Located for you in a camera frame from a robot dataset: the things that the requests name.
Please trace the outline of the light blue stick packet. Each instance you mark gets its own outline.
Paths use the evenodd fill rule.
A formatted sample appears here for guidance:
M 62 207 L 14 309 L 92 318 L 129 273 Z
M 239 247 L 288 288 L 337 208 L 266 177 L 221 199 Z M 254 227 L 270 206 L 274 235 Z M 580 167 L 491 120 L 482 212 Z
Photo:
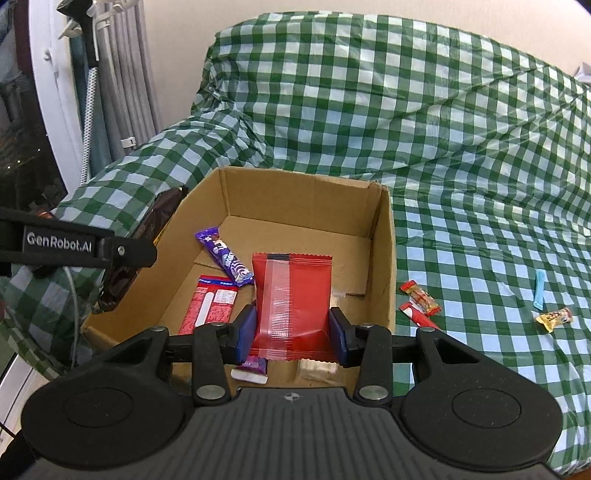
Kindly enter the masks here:
M 544 294 L 546 284 L 546 272 L 541 269 L 537 269 L 535 273 L 535 290 L 533 306 L 542 311 L 544 308 Z

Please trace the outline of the silver purple snack pouch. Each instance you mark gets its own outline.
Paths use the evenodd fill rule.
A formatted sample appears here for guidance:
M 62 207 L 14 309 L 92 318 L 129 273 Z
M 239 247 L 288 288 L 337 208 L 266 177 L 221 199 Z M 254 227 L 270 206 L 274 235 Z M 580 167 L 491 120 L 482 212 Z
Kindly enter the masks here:
M 260 357 L 249 356 L 230 372 L 230 377 L 239 382 L 266 385 L 269 381 L 267 375 L 267 360 Z

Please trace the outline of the small red orange candy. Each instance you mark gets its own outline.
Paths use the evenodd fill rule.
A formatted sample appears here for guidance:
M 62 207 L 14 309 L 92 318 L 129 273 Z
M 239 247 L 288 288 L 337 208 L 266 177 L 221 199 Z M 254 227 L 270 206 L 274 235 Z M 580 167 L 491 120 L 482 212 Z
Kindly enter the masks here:
M 442 311 L 439 303 L 415 280 L 409 280 L 400 287 L 428 316 L 434 316 Z

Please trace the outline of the red stick snack packet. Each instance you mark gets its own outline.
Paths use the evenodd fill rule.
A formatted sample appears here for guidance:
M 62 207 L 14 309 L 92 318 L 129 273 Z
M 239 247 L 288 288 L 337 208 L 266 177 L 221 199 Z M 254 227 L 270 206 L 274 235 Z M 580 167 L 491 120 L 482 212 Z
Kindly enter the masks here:
M 420 328 L 438 329 L 438 326 L 411 302 L 401 305 L 399 310 Z

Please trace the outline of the brown cardboard box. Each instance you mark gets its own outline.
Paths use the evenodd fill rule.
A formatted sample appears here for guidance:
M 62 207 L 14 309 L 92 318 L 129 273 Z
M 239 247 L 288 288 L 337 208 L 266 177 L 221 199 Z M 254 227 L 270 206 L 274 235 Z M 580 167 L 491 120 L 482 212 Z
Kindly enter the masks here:
M 221 275 L 194 235 L 218 227 L 245 264 L 254 253 L 332 256 L 331 303 L 353 324 L 394 328 L 396 251 L 388 188 L 280 170 L 224 167 L 180 203 L 119 305 L 92 314 L 85 339 L 103 351 L 157 325 L 179 330 L 202 275 Z

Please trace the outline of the red white snack packet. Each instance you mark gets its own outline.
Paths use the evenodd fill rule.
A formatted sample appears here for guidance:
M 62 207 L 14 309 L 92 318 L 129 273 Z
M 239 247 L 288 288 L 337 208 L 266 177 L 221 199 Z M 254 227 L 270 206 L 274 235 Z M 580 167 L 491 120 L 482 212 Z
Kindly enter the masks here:
M 201 275 L 178 334 L 191 334 L 195 328 L 204 324 L 228 323 L 237 296 L 238 287 L 230 280 Z

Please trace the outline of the large red snack packet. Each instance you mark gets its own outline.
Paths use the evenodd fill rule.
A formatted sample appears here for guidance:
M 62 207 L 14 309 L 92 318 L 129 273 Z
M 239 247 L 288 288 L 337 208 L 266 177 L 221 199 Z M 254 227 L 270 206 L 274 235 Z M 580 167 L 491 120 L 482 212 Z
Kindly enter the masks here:
M 250 354 L 273 361 L 335 361 L 329 338 L 332 257 L 254 253 L 256 337 Z

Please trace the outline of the black smartphone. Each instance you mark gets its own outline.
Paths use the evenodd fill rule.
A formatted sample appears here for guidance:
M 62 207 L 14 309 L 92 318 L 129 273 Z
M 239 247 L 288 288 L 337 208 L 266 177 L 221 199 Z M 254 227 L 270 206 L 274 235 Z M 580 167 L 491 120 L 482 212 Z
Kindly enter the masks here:
M 114 310 L 139 271 L 155 263 L 156 244 L 187 193 L 188 189 L 181 186 L 158 194 L 133 233 L 117 243 L 112 265 L 103 275 L 94 313 Z

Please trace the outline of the grey curtain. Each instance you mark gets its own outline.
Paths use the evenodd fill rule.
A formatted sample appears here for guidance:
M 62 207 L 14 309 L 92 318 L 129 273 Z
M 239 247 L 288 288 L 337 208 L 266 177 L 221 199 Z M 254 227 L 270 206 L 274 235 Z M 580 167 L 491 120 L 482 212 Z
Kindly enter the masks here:
M 89 69 L 81 36 L 82 166 L 87 182 L 108 164 L 130 153 L 159 129 L 153 92 L 143 3 L 111 17 L 96 33 L 99 63 Z

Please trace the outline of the yellow candy wrapper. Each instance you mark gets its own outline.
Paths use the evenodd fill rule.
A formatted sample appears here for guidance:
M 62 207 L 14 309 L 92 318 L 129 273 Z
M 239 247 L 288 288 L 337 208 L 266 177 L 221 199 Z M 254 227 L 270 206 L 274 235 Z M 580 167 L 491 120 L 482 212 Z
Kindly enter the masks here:
M 568 307 L 564 307 L 553 312 L 542 313 L 535 318 L 535 321 L 548 333 L 552 333 L 557 327 L 571 323 L 573 314 Z

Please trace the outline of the beige rice cracker packet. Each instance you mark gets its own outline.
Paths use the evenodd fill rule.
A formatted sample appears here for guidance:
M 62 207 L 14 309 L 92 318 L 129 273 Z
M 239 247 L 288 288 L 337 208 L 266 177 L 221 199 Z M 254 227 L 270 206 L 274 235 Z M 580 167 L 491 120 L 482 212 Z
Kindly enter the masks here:
M 297 364 L 297 378 L 301 380 L 337 385 L 341 377 L 339 365 L 334 362 L 301 359 Z

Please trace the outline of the green white checkered cloth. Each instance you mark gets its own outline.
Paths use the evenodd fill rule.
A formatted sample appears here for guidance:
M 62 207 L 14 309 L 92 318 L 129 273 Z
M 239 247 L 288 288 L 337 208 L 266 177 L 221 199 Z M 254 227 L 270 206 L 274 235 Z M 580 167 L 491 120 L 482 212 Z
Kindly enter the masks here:
M 562 413 L 550 467 L 589 469 L 588 86 L 435 24 L 266 14 L 219 31 L 189 115 L 105 167 L 55 218 L 128 237 L 158 194 L 185 186 L 188 195 L 224 167 L 387 187 L 396 251 L 388 329 L 444 333 L 538 384 L 550 397 L 535 400 L 535 424 Z M 542 311 L 537 269 L 546 272 Z M 104 273 L 72 267 L 38 279 L 17 265 L 2 280 L 1 332 L 45 377 L 99 351 L 82 326 L 99 314 Z M 399 310 L 411 302 L 422 311 L 400 289 L 409 280 L 441 306 L 429 317 L 438 329 Z M 573 321 L 552 333 L 535 321 L 564 307 Z

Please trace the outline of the purple chocolate bar wrapper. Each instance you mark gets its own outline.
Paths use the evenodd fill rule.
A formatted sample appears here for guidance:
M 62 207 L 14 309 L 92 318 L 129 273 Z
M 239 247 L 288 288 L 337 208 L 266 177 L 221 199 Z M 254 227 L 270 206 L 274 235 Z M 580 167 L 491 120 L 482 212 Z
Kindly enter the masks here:
M 252 271 L 238 259 L 219 234 L 217 227 L 210 227 L 195 234 L 195 239 L 205 247 L 214 262 L 228 275 L 228 278 L 236 287 L 252 284 L 254 275 Z

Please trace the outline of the white door frame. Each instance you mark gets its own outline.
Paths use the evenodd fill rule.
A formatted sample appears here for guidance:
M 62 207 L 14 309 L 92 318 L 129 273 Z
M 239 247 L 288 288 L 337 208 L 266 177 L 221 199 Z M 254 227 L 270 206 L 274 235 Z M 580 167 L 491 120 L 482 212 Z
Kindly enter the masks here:
M 82 127 L 67 25 L 58 3 L 30 0 L 29 38 L 35 87 L 45 130 L 66 190 L 80 185 Z

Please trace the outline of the white clip phone holder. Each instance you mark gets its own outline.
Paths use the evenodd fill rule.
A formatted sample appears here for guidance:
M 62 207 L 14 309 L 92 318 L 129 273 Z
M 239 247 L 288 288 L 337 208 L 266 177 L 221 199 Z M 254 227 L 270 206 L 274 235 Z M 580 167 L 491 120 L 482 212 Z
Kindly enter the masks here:
M 81 36 L 88 68 L 96 68 L 99 63 L 96 46 L 99 26 L 106 24 L 111 17 L 134 8 L 138 3 L 138 0 L 62 0 L 56 10 L 67 18 L 67 23 L 59 39 Z

